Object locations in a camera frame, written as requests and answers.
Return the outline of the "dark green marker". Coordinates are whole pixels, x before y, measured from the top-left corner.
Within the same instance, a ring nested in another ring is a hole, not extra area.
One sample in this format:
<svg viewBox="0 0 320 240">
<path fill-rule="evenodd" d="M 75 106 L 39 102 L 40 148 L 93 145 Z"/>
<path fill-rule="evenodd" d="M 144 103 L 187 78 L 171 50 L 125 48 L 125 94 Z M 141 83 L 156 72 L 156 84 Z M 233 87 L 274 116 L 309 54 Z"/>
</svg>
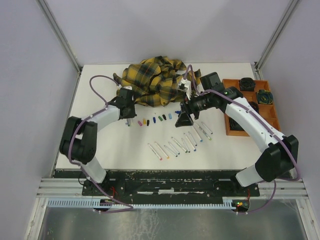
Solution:
<svg viewBox="0 0 320 240">
<path fill-rule="evenodd" d="M 174 137 L 171 137 L 171 139 L 185 152 L 188 153 L 189 151 L 182 145 L 180 144 Z"/>
</svg>

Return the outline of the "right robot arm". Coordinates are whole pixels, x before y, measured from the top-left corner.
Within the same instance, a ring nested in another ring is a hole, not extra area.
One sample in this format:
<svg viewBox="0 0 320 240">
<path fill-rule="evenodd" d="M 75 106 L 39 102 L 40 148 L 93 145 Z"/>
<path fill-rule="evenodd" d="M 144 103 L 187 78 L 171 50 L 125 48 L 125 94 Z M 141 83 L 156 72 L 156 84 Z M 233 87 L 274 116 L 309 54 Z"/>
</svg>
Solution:
<svg viewBox="0 0 320 240">
<path fill-rule="evenodd" d="M 201 111 L 216 108 L 236 121 L 261 152 L 255 164 L 233 176 L 229 183 L 231 193 L 240 196 L 252 184 L 272 182 L 298 168 L 299 142 L 294 135 L 285 136 L 272 127 L 236 87 L 226 88 L 216 72 L 201 77 L 200 81 L 204 92 L 195 94 L 192 94 L 197 89 L 194 79 L 188 80 L 184 74 L 178 83 L 177 89 L 184 97 L 175 127 L 193 126 Z"/>
</svg>

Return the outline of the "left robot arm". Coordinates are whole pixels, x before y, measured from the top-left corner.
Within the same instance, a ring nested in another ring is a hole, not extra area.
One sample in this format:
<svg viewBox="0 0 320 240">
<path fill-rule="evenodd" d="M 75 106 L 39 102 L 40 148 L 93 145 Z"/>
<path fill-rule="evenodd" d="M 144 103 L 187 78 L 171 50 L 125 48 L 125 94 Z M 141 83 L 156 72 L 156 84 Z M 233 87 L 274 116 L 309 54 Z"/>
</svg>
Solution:
<svg viewBox="0 0 320 240">
<path fill-rule="evenodd" d="M 98 132 L 109 124 L 122 119 L 133 119 L 136 116 L 135 97 L 131 87 L 122 87 L 118 96 L 108 105 L 86 118 L 71 116 L 67 119 L 59 152 L 69 162 L 80 167 L 93 184 L 99 195 L 106 195 L 111 183 L 106 180 L 107 172 L 95 157 Z"/>
</svg>

